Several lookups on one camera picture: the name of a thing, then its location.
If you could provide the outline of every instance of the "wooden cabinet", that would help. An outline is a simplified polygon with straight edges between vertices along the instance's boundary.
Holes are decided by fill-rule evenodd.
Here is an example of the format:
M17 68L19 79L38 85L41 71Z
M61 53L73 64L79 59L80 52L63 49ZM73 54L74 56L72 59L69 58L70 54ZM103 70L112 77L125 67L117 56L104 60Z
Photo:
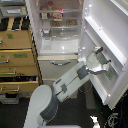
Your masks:
M0 32L0 49L24 49L31 48L28 31L3 31Z
M13 21L0 32L0 94L32 93L42 84L37 53L30 29L11 31Z

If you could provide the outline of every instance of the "gray robot arm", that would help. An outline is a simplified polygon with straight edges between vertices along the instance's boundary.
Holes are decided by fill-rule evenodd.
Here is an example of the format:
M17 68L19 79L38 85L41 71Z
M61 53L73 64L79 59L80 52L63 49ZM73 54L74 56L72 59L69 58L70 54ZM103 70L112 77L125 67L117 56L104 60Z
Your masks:
M48 85L42 85L33 92L28 112L24 124L24 128L37 128L46 125L56 114L58 104L69 98L79 87L90 79L90 73L102 73L108 71L110 62L101 64L96 54L101 52L101 48L95 47L88 55L86 64L84 62L77 63L63 76L57 79L52 88Z

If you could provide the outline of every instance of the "open refrigerator door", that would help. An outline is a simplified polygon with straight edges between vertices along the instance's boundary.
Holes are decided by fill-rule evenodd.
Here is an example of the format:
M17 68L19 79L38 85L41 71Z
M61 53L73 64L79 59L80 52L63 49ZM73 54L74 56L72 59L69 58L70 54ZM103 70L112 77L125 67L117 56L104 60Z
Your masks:
M78 61L84 61L94 47L101 64L111 60L106 73L91 75L91 82L104 105L113 109L128 89L128 17L111 1L86 0L78 50Z

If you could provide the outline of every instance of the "white refrigerator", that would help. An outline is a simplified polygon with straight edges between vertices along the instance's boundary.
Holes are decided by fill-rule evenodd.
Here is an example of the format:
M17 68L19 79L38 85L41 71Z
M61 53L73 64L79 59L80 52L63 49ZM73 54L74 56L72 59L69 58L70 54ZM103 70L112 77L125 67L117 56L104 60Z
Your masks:
M103 47L98 59L111 66L90 80L113 109L128 89L128 1L26 0L26 6L38 56L77 55L86 64L92 49Z

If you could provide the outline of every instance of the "gray floor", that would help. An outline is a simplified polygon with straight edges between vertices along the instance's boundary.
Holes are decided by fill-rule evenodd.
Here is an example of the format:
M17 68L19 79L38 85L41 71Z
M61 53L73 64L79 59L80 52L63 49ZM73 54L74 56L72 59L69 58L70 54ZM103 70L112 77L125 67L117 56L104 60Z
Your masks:
M94 93L96 109L87 109L85 94L79 92L77 99L68 99L59 104L56 117L48 125L79 125L82 128L93 128L90 116L97 116L103 128L109 109ZM23 128L29 99L21 98L18 105L3 105L0 103L0 128Z

